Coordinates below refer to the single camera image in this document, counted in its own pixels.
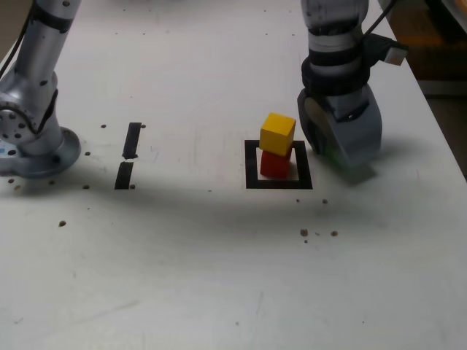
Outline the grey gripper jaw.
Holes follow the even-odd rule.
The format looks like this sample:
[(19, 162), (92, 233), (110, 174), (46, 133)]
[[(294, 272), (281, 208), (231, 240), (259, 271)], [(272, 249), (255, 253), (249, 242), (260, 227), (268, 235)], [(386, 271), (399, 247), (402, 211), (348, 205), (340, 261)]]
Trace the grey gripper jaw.
[(317, 154), (329, 154), (333, 146), (333, 134), (325, 97), (316, 93), (309, 95), (302, 90), (297, 98), (298, 114), (306, 140)]
[(382, 118), (369, 87), (340, 96), (324, 96), (330, 117), (333, 146), (324, 155), (338, 167), (366, 164), (380, 150)]

